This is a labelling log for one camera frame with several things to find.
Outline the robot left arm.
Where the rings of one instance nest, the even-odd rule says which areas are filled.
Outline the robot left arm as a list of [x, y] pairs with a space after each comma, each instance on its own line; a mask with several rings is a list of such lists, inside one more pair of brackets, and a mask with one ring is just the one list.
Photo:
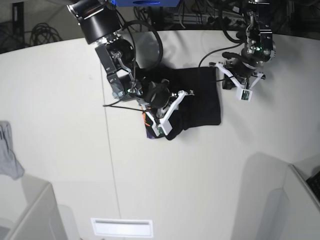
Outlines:
[[[230, 36], [224, 24], [223, 12], [231, 4], [239, 4], [239, 14], [244, 18], [245, 29], [236, 38]], [[210, 55], [222, 52], [222, 57], [231, 60], [223, 67], [239, 79], [250, 78], [256, 69], [262, 67], [276, 55], [271, 20], [272, 2], [270, 0], [225, 0], [218, 8], [218, 21], [224, 36], [234, 46], [217, 49], [207, 53], [199, 63]]]

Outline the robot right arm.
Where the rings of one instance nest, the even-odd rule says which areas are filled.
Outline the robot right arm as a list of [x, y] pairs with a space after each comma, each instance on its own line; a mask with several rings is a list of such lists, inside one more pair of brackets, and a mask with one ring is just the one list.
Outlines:
[[[97, 45], [95, 52], [118, 103], [137, 101], [148, 110], [158, 110], [167, 107], [172, 99], [195, 94], [191, 89], [172, 93], [169, 80], [152, 80], [144, 75], [158, 67], [164, 55], [161, 37], [149, 23], [119, 20], [117, 6], [110, 0], [70, 0], [66, 6], [77, 19], [86, 42]], [[158, 44], [156, 61], [146, 68], [140, 68], [137, 63], [135, 41], [128, 41], [118, 34], [132, 25], [146, 26]]]

